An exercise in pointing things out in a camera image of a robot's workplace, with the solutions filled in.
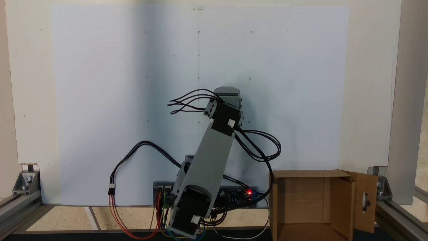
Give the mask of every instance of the red wire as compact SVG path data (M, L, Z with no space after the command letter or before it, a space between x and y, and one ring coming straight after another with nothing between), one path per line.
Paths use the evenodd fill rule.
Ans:
M159 207L159 200L160 200L160 193L156 196L156 205L157 207ZM121 220L119 213L117 211L117 207L116 207L116 200L115 197L113 195L109 195L109 208L110 208L110 212L114 218L114 220L116 221L116 223L119 225L120 229L123 230L123 232L125 232L128 236L134 238L134 239L138 239L138 240L146 240L146 239L150 239L152 237L154 237L159 230L159 222L160 222L160 217L159 217L159 212L157 212L156 214L156 219L157 219L157 224L156 224L156 228L154 230L154 232L149 235L148 237L137 237L135 235L133 235L125 226L125 224L123 223L123 221Z

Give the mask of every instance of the white wall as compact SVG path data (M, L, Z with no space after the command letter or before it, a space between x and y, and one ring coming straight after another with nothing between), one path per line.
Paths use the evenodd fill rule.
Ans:
M52 58L51 6L53 4L119 3L135 4L142 1L6 1L19 163L37 163L40 166L43 176L42 192L46 203L62 203ZM193 2L183 0L178 4L191 5ZM201 1L198 4L243 3ZM260 4L260 1L246 1L245 4ZM263 4L351 6L341 124L340 168L366 172L367 167L370 166L386 166L401 1L272 0L263 1Z

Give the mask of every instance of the box flap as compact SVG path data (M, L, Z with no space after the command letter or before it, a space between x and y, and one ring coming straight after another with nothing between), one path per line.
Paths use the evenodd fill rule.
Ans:
M296 223L278 225L279 241L345 241L328 223Z
M349 177L339 169L337 170L291 170L291 171L274 171L273 181L276 183L277 178L326 178L326 177Z
M278 240L278 184L274 183L269 194L269 226L272 241Z
M330 226L351 241L354 234L355 182L332 178L330 191Z
M377 194L377 176L356 172L346 172L355 181L355 221L354 228L374 233Z

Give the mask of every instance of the orange wire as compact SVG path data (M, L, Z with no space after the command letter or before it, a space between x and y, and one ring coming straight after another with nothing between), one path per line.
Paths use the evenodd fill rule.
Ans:
M138 239L138 240L145 240L145 239L149 239L149 238L152 238L156 233L157 233L157 228L156 228L156 230L155 230L155 232L152 234L152 235L150 235L149 237L145 237L145 238L142 238L142 237L137 237L137 236L135 236L135 235L133 235L129 230L127 230L126 228L124 228L124 224L123 224L123 222L121 223L121 222L119 222L119 219L120 219L120 217L118 217L118 214L119 213L117 213L117 210L116 210L116 203L115 203L115 200L114 200L114 197L112 196L111 197L111 200L109 199L109 205L110 206L113 206L113 211L111 210L112 208L110 208L110 211L112 212L112 215L113 215L113 217L114 217L114 219L115 219L115 221L118 223L118 225L120 226L120 228L127 234L127 235L129 235L130 237L132 237L132 238L135 238L135 239Z
M157 199L157 206L159 206L159 200L160 200L160 194L158 195L158 197L156 198ZM152 237L154 237L156 234L157 234L157 232L158 232L158 227L159 227L159 222L160 222L160 219L159 219L159 214L156 214L156 216L157 216L157 220L158 220L158 223L157 223L157 225L156 225L156 228L155 228L155 230L154 230L154 232L150 235L150 236L146 236L146 237L137 237L137 236L135 236L135 235L133 235L127 228L126 228L126 226L125 226L125 224L122 222L122 220L120 219L120 216L119 216L119 213L118 213L118 211L117 211L117 208L116 208L116 202L115 202L115 198L114 198L114 196L111 196L111 195L109 195L109 208L110 208L110 212L111 212L111 214L112 214L112 216L113 216L113 218L114 218L114 220L116 221L116 223L119 225L119 227L120 227L120 229L122 229L123 230L123 232L125 232L127 235L129 235L130 237L132 237L132 238L135 238L135 239L138 239L138 240L146 240L146 239L150 239L150 238L152 238Z
M118 213L118 211L117 211L117 208L116 208L116 200L115 200L115 198L114 198L114 196L112 196L111 197L111 199L112 199L112 204L113 204L113 212L114 212L114 214L115 214L115 218L116 218L116 220L117 220L117 222L118 223L121 223L122 225L122 228L124 228L125 227L125 224L122 222L122 220L120 219L120 216L119 216L119 213ZM137 236L135 236L135 235L133 235L129 230L127 230L126 228L125 229L122 229L122 230L124 230L129 236L131 236L131 237L133 237L133 238L135 238L135 239L138 239L138 240L146 240L146 239L149 239L149 238L152 238L152 237L154 237L155 235L156 235L156 233L158 232L158 226L159 226L159 222L158 222L158 224L157 224L157 227L156 227L156 229L155 229L155 231L149 236L149 237L144 237L144 238L142 238L142 237L137 237Z

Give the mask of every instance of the hole in cardboard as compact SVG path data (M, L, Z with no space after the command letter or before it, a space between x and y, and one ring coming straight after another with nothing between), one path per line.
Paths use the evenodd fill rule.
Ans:
M367 208L370 207L370 201L369 201L369 196L367 195L367 193L363 193L363 202L362 202L362 207L361 207L361 211L363 213L366 213Z

